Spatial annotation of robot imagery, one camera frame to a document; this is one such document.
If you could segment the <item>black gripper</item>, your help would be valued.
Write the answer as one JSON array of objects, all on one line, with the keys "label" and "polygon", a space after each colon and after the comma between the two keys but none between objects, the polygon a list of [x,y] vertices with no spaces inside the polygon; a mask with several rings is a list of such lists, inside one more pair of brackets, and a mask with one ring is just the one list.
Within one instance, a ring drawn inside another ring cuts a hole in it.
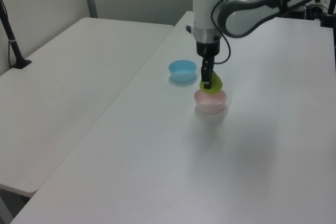
[{"label": "black gripper", "polygon": [[206,58],[202,61],[201,67],[201,87],[203,89],[210,89],[211,76],[215,66],[215,56],[220,52],[220,41],[215,41],[212,43],[202,43],[196,42],[196,52],[199,56]]}]

